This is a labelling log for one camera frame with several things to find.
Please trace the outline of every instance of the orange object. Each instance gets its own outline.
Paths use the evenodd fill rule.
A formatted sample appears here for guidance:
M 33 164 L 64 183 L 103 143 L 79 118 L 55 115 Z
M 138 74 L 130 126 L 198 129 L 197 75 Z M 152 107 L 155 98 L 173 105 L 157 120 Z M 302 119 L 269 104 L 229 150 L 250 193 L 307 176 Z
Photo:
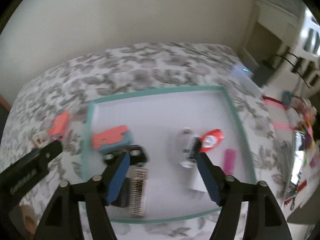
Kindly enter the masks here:
M 113 144 L 123 140 L 123 133 L 128 131 L 126 125 L 121 125 L 115 128 L 111 128 L 101 133 L 92 135 L 92 147 L 93 149 L 99 149 L 103 144 Z
M 68 111 L 63 111 L 61 114 L 57 115 L 53 120 L 53 127 L 48 129 L 48 134 L 53 137 L 61 138 L 66 130 L 67 122 L 70 118 Z

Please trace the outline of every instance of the red oval object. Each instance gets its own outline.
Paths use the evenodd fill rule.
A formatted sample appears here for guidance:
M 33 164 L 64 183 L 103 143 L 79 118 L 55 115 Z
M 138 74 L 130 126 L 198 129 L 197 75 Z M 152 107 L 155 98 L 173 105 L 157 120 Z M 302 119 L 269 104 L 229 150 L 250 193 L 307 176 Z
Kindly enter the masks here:
M 220 129 L 211 130 L 201 137 L 202 147 L 200 152 L 205 153 L 215 148 L 224 139 Z

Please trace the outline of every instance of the table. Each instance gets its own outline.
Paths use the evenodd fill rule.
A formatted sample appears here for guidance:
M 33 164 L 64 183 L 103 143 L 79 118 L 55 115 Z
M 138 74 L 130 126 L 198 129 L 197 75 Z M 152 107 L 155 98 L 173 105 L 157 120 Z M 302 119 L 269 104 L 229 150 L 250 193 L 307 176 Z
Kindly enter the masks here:
M 19 92 L 4 128 L 0 147 L 0 171 L 31 148 L 34 134 L 50 127 L 56 113 L 65 109 L 71 122 L 63 138 L 63 153 L 49 164 L 50 173 L 22 200 L 31 205 L 37 219 L 62 180 L 81 182 L 81 134 L 89 101 L 115 93 L 181 85 L 224 85 L 243 122 L 257 180 L 265 180 L 279 203 L 284 190 L 282 154 L 268 110 L 261 98 L 244 89 L 229 74 L 239 63 L 226 46 L 192 43 L 140 43 L 88 54 L 58 65 L 25 84 Z M 246 220 L 242 208 L 237 236 Z M 81 209 L 84 236 L 90 230 Z M 162 224 L 112 223 L 122 239 L 209 239 L 219 213 Z

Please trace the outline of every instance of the screw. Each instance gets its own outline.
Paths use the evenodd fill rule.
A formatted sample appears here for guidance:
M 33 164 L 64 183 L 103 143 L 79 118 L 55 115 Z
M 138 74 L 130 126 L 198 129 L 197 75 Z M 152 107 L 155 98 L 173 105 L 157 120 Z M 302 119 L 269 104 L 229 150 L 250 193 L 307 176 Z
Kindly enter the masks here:
M 66 187 L 68 186 L 69 182 L 67 182 L 66 180 L 60 183 L 60 187 Z
M 226 180 L 232 182 L 232 181 L 235 181 L 235 177 L 232 175 L 227 175 Z
M 92 177 L 92 180 L 93 181 L 99 181 L 99 180 L 101 180 L 102 179 L 102 176 L 101 175 L 94 175 L 93 177 Z
M 266 187 L 268 184 L 264 180 L 259 181 L 260 186 Z

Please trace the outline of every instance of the pink strap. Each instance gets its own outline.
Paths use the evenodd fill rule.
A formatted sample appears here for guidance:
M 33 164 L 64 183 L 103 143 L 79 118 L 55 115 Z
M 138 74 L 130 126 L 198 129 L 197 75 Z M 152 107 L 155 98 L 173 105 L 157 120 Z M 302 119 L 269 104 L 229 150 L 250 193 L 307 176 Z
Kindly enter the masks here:
M 282 105 L 282 104 L 280 104 L 280 103 L 277 103 L 277 102 L 274 102 L 274 101 L 271 101 L 271 100 L 268 100 L 268 99 L 265 99 L 265 100 L 264 100 L 264 103 L 265 103 L 267 106 L 273 106 L 273 107 L 279 108 L 279 109 L 281 109 L 281 110 L 285 110 L 284 105 Z
M 287 125 L 285 123 L 272 123 L 273 127 L 275 130 L 288 130 L 288 131 L 293 131 L 294 128 L 292 128 L 290 125 Z

